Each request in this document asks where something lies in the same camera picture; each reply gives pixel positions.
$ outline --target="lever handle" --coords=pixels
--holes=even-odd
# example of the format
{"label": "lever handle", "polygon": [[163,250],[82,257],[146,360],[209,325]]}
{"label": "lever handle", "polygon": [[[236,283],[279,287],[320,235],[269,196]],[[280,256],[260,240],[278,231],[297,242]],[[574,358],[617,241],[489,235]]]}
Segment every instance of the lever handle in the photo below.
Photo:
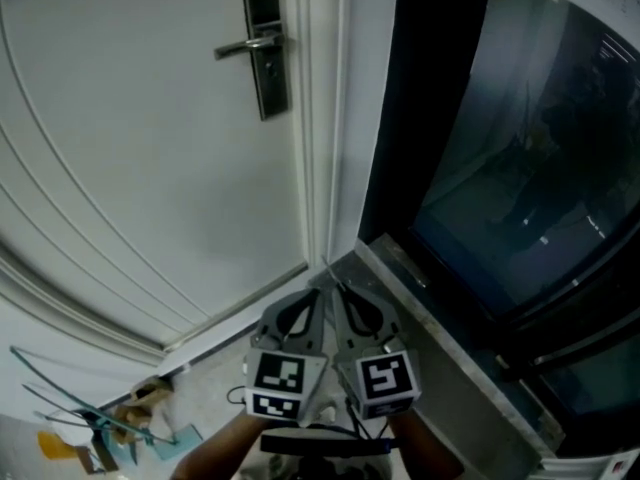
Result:
{"label": "lever handle", "polygon": [[216,60],[220,60],[231,57],[232,55],[238,55],[239,53],[262,50],[263,48],[269,48],[271,46],[282,46],[283,44],[284,34],[268,34],[264,37],[247,39],[246,41],[239,41],[237,43],[221,46],[220,48],[213,50],[213,55]]}

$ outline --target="floor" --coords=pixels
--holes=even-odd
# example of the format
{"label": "floor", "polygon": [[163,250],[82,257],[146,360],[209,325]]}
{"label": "floor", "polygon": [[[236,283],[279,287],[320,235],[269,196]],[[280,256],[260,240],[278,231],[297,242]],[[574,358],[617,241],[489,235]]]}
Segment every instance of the floor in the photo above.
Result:
{"label": "floor", "polygon": [[[238,414],[239,406],[231,405],[226,394],[232,387],[242,385],[243,358],[249,348],[249,336],[230,344],[212,356],[202,360],[190,370],[173,379],[175,393],[162,409],[174,429],[194,424],[203,438],[210,437],[227,421]],[[335,351],[333,332],[325,332],[325,353],[330,357]],[[343,398],[333,370],[328,368],[322,380],[321,395],[315,403],[322,405],[330,398]],[[337,424],[350,428],[346,415],[339,411]],[[380,430],[382,423],[368,425],[372,431]],[[32,423],[0,417],[0,479],[2,480],[75,480],[87,478],[80,463],[75,460],[49,461],[43,457],[37,444],[38,430],[47,430]],[[120,471],[102,478],[108,480],[157,480],[169,478],[180,457],[161,461],[155,452],[141,443],[137,445],[138,465],[119,464]],[[394,480],[407,480],[399,453],[392,457]]]}

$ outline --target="door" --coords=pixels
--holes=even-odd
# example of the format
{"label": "door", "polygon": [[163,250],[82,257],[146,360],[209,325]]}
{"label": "door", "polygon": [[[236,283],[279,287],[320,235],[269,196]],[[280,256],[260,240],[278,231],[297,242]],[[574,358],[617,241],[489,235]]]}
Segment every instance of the door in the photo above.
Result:
{"label": "door", "polygon": [[243,0],[1,0],[0,239],[170,344],[304,268],[290,113],[261,121]]}

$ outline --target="door frame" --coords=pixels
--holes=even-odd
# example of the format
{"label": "door frame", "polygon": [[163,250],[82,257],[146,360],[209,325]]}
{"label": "door frame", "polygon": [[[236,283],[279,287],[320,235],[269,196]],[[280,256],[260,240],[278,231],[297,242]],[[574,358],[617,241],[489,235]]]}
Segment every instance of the door frame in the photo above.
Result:
{"label": "door frame", "polygon": [[[350,3],[349,0],[282,1],[289,38],[290,112],[303,250],[306,268],[315,271],[322,265],[323,256],[331,261],[335,239]],[[298,269],[294,279],[300,276],[307,277],[309,272],[300,273]],[[291,280],[291,276],[283,277],[279,284],[269,287],[270,291],[288,285]],[[0,300],[73,339],[154,366],[161,364],[171,350],[221,323],[220,319],[212,319],[198,333],[190,333],[188,340],[180,339],[163,347],[72,300],[2,244]],[[255,299],[248,300],[225,316],[229,318],[253,303]]]}

